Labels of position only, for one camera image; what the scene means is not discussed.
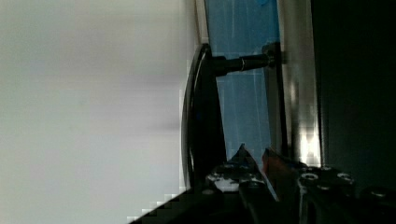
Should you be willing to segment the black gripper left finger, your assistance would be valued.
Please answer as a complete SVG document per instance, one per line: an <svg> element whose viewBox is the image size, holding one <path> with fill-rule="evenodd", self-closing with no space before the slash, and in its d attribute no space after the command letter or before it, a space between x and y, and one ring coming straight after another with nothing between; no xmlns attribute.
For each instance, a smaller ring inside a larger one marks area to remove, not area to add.
<svg viewBox="0 0 396 224"><path fill-rule="evenodd" d="M244 203L279 201L269 179L245 144L205 177L204 194L215 193L237 193Z"/></svg>

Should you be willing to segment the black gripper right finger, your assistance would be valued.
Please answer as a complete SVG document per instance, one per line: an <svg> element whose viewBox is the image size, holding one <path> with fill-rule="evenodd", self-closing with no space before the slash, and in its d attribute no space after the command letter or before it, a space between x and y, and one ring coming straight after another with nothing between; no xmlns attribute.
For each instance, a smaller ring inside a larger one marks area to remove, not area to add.
<svg viewBox="0 0 396 224"><path fill-rule="evenodd" d="M355 224L351 175L292 161L267 148L262 171L292 224Z"/></svg>

